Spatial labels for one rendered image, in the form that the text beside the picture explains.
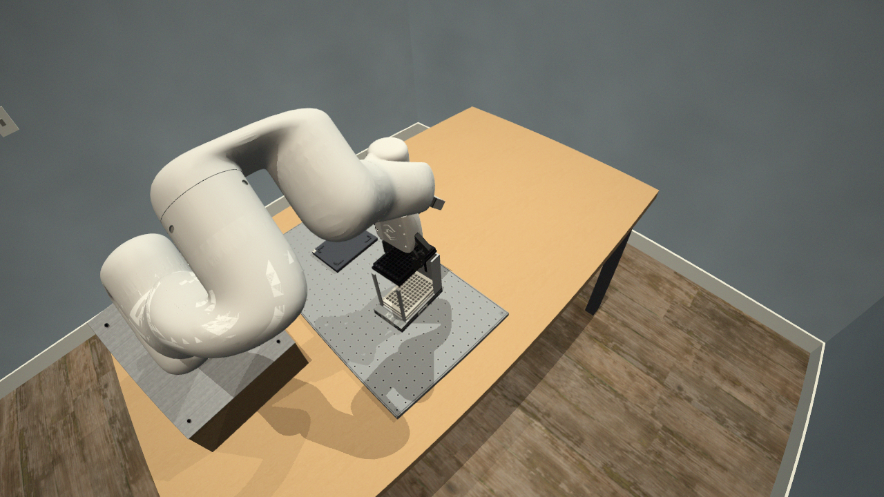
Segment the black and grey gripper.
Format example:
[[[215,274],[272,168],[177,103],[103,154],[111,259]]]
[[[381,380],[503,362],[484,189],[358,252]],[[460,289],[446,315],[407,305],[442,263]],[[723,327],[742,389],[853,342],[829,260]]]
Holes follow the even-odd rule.
[[[432,251],[432,245],[423,238],[422,223],[418,214],[377,222],[375,229],[379,238],[382,239],[385,253],[392,246],[405,253],[412,253],[414,271],[422,268],[424,257]],[[419,249],[418,252],[414,250],[416,246]]]

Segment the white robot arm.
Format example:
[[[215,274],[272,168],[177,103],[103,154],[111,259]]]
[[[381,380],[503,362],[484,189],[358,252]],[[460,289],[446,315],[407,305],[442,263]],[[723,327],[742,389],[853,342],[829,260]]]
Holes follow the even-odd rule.
[[[261,169],[307,229],[329,242],[445,204],[434,196],[432,168],[410,162],[402,139],[377,139],[359,160],[319,109],[265,117],[179,155],[151,184],[153,210],[174,244],[137,236],[110,253],[100,273],[167,373],[261,346],[305,307],[296,252],[246,179]]]

